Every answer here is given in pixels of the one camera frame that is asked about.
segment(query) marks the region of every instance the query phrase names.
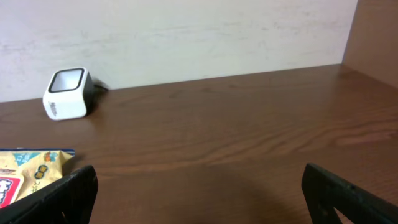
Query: wooden side panel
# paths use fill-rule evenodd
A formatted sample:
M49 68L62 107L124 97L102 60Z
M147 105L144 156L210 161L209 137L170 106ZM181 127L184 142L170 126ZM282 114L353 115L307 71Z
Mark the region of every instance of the wooden side panel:
M398 1L359 0L343 63L398 87Z

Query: wooden desk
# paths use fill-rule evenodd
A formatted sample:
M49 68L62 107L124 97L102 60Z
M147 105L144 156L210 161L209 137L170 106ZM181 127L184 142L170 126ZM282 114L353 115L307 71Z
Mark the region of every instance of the wooden desk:
M398 90L331 65L109 91L61 122L3 103L0 142L94 165L92 223L310 223L308 162L398 204L397 116Z

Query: red label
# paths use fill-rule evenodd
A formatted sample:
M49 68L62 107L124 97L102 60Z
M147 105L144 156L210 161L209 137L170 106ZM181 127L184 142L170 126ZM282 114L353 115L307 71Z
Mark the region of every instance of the red label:
M0 177L0 208L14 202L20 182L19 178Z

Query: white device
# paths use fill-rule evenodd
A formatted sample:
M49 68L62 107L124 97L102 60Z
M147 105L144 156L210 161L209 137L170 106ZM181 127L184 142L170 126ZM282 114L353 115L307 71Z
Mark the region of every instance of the white device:
M57 71L43 96L44 109L52 120L81 118L94 96L94 84L86 68Z

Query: snack bag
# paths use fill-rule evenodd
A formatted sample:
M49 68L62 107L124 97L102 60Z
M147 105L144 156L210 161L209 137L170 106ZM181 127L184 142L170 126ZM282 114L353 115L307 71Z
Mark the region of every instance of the snack bag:
M62 177L73 149L0 149L0 208Z

